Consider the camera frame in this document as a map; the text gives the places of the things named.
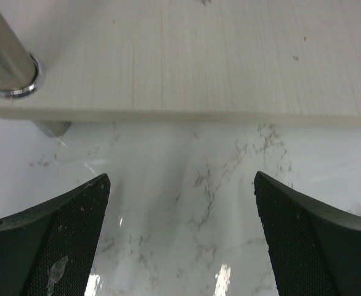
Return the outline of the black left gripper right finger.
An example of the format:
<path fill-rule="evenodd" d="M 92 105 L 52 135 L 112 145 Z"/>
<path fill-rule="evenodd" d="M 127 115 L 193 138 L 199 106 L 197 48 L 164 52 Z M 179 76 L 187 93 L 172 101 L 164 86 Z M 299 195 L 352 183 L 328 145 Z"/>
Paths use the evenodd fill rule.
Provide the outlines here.
<path fill-rule="evenodd" d="M 254 193 L 279 295 L 361 295 L 361 217 L 259 171 Z"/>

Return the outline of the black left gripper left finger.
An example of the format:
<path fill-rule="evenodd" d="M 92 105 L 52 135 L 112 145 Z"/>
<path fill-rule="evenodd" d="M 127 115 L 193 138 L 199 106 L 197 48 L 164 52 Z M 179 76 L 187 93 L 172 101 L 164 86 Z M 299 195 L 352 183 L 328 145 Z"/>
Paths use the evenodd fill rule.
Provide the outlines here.
<path fill-rule="evenodd" d="M 109 195 L 102 174 L 0 218 L 0 295 L 84 295 Z"/>

